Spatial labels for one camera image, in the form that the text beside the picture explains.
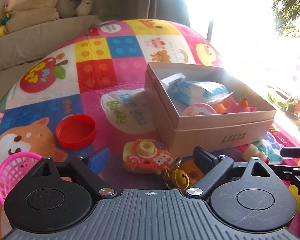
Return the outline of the red yellow toy camera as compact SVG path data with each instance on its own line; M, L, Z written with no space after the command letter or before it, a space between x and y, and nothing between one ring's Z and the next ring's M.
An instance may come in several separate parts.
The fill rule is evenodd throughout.
M123 166L133 173L153 173L161 175L174 162L168 148L154 139L136 139L123 148Z

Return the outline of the pink cardboard box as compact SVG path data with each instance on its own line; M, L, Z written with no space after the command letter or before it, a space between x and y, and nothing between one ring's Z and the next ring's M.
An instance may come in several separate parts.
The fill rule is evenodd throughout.
M259 141L275 108L223 68L148 63L145 93L162 142L173 157L195 147L213 152Z

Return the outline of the colourful cartoon play mat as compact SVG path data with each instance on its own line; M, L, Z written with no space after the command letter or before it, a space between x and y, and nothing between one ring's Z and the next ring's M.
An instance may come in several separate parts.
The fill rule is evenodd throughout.
M222 68L213 47L189 27L163 20L112 21L34 63L12 86L0 102L0 165L18 152L42 159L0 204L0 239L300 239L298 189L269 167L300 167L300 158L280 154L300 144L275 121L263 139L249 143L269 164L258 157L245 161L249 144L207 151L234 160L227 181L207 200L168 189L164 173L125 170L126 143L162 142L145 93L150 62ZM75 114L90 116L97 135L89 146L67 150L55 130ZM74 182L69 166L71 158L104 147L110 159L99 176L116 197L92 197ZM204 176L193 151L181 157L189 187Z

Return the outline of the white blue small carton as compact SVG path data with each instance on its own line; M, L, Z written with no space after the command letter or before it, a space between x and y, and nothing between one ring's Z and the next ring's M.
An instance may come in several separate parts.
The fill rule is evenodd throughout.
M164 87L165 90L175 89L179 86L181 82L185 80L186 76L182 73L177 73L170 75L164 79L160 80L160 83Z

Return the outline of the blue white tissue pack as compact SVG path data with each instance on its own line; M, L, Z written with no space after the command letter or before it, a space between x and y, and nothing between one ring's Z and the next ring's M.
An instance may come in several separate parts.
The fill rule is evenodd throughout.
M176 100L186 105L195 103L216 105L234 93L229 92L225 85L213 81L181 81L168 91Z

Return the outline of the grey neck pillow plush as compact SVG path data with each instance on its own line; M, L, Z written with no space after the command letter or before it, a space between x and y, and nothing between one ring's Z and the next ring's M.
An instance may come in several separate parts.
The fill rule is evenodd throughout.
M60 18L87 16L94 7L94 0L57 0L56 9Z

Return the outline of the beige sofa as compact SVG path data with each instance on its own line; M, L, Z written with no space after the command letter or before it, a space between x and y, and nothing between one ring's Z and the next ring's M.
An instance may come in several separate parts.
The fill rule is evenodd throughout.
M0 101L36 62L101 23L98 16L65 18L33 25L0 38Z

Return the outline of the red plastic lid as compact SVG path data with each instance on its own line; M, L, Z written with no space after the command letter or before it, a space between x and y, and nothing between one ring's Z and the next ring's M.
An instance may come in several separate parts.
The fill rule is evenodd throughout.
M90 116L75 114L60 121L55 134L63 148L80 150L93 143L97 135L97 127Z

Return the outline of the pink pig toy with carrot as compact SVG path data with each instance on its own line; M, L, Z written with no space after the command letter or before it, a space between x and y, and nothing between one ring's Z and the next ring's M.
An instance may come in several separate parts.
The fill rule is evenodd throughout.
M232 96L226 98L221 103L218 103L212 108L217 114L228 114L228 113L243 113L243 112L255 112L257 107L250 107L247 98L241 97L238 102L236 102Z

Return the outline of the pink plastic strainer scoop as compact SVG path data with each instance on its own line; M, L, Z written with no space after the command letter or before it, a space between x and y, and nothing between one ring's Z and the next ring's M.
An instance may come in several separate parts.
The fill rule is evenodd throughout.
M42 156L32 152L18 152L10 155L0 165L0 204L11 190L42 159Z

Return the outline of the gold bell keychain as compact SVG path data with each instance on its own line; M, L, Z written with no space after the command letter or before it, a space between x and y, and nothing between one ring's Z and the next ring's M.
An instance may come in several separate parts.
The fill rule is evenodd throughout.
M180 169L181 162L182 158L175 159L174 164L162 176L168 189L185 191L190 185L189 176Z

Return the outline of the pink round tin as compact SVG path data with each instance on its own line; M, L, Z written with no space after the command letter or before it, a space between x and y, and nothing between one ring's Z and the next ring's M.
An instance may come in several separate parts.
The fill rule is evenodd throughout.
M194 103L187 107L182 115L183 116L198 116L198 115L214 115L216 111L208 104L205 103Z

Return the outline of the baby doll plush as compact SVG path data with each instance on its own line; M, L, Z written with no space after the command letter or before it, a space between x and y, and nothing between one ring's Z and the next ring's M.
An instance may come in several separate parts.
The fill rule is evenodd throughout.
M3 6L3 16L0 20L1 25L6 25L6 23L11 18L11 13L16 5L16 0L7 0Z

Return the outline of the beige folded blanket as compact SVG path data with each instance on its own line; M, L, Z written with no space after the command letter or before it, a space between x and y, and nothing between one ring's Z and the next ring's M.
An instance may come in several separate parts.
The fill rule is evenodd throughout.
M56 9L57 0L26 0L17 3L6 23L7 33L59 19Z

